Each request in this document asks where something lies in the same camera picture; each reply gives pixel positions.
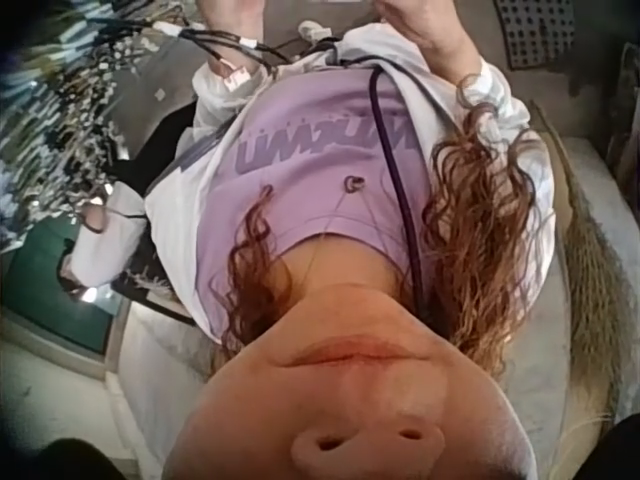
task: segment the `hand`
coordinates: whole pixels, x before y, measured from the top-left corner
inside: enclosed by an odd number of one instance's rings
[[[263,40],[266,0],[196,0],[196,5],[210,29]]]
[[[450,51],[465,36],[453,0],[375,0],[380,15],[421,50]]]
[[[382,17],[418,45],[431,72],[459,85],[482,71],[478,49],[453,0],[375,0]]]
[[[264,41],[264,9],[266,0],[196,0],[198,10],[207,27],[211,30],[241,35],[246,38]],[[241,52],[225,47],[215,50],[237,68],[245,67],[253,73],[259,65]],[[213,57],[209,58],[209,68],[221,77],[231,72]]]

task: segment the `floor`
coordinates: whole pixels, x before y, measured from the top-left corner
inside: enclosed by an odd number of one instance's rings
[[[0,377],[2,407],[22,448],[37,450],[60,438],[79,438],[95,445],[121,471],[137,472],[137,459],[121,440],[104,382],[4,341]]]

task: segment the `person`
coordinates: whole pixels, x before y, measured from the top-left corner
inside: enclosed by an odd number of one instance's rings
[[[537,478],[496,378],[553,256],[548,152],[453,0],[374,3],[293,65],[216,47],[194,75],[145,206],[229,361],[165,479]],[[198,6],[262,40],[265,0]]]
[[[111,460],[93,445],[77,439],[56,440],[38,452],[25,454],[0,430],[0,458],[20,478],[83,480],[85,478],[124,480]],[[640,414],[612,428],[591,452],[573,480],[632,480],[640,475]]]
[[[110,283],[127,267],[148,223],[146,190],[173,161],[195,107],[193,102],[164,117],[133,161],[109,166],[115,179],[111,194],[81,207],[78,237],[67,239],[56,267],[58,283],[72,298]]]

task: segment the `curly hair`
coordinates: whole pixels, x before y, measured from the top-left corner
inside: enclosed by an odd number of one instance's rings
[[[461,128],[431,155],[435,181],[422,214],[421,241],[436,260],[427,301],[430,314],[446,324],[446,339],[499,376],[505,344],[524,319],[525,265],[533,244],[526,230],[537,210],[533,181],[518,158],[534,145],[524,130],[506,155],[500,153],[479,133],[479,122],[495,115],[495,106],[460,102],[469,110]],[[292,295],[290,276],[285,288],[275,289],[270,282],[279,259],[269,248],[271,229],[264,211],[273,195],[271,186],[263,189],[229,255],[231,290],[222,299],[229,317],[223,336],[227,358],[273,326]],[[284,265],[280,268],[288,273]]]

